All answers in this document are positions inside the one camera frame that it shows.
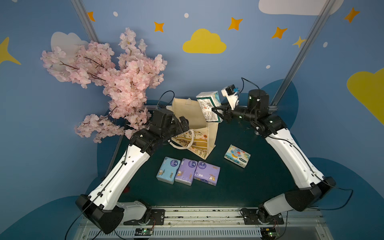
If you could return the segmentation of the cream canvas tote bag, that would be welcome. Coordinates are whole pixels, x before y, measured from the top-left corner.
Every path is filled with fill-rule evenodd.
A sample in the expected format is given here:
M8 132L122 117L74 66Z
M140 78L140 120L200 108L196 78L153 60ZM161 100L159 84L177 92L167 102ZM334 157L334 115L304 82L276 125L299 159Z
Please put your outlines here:
M175 98L167 109L171 110L178 119L185 117L189 121L190 130L173 137L172 141L206 160L216 146L219 124L207 122L200 104L191 99Z

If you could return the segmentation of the green white tissue pack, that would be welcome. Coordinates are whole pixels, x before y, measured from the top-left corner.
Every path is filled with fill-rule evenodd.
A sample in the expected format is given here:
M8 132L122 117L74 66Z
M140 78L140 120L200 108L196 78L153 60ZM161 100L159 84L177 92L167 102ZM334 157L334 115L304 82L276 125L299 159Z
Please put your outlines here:
M221 123L223 119L212 111L212 108L220 107L221 102L217 91L201 92L196 96L202 113L207 122Z

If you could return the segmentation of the colourful cartoon tissue pack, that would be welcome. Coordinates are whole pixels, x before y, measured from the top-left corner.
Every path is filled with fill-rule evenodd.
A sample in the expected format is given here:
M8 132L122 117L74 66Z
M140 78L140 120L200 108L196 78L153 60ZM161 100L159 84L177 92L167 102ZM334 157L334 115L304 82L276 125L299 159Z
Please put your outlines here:
M226 151L224 158L242 168L245 168L251 158L251 154L237 148L233 145L230 145L229 149Z

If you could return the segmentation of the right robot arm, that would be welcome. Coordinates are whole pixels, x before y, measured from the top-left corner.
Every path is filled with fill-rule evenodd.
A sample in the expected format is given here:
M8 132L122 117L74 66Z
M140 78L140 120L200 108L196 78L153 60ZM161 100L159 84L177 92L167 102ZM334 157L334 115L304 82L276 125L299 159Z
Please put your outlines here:
M283 193L259 206L257 215L262 223L282 212L302 212L336 187L335 180L325 177L305 156L282 118L270 114L269 95L265 91L249 91L245 107L239 105L240 92L235 86L222 89L222 95L228 103L214 107L212 111L226 121L239 119L250 122L282 159L297 186L297 190Z

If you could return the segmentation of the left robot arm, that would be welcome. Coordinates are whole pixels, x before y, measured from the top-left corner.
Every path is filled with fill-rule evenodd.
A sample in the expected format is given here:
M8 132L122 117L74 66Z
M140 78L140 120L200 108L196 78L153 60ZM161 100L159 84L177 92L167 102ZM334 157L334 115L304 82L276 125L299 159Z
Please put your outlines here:
M189 121L167 109L154 111L149 126L134 133L129 145L107 177L88 195L80 195L77 207L103 233L112 233L122 220L141 220L148 207L140 202L120 207L124 189L154 152L172 137L189 131Z

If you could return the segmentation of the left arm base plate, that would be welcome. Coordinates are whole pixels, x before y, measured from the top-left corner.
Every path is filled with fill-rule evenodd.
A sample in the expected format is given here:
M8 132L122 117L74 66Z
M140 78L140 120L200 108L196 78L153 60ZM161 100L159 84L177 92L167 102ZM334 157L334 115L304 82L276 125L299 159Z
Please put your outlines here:
M129 220L124 221L123 225L125 226L149 226L149 225L163 225L165 220L165 210L164 209L151 209L147 210L144 216L140 220Z

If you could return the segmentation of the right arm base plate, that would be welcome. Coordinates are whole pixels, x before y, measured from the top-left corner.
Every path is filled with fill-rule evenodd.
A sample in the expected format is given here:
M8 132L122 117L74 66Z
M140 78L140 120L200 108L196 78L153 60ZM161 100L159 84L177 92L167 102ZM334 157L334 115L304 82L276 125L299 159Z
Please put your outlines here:
M284 224L283 216L277 214L271 216L263 208L261 209L240 209L245 225L282 225Z

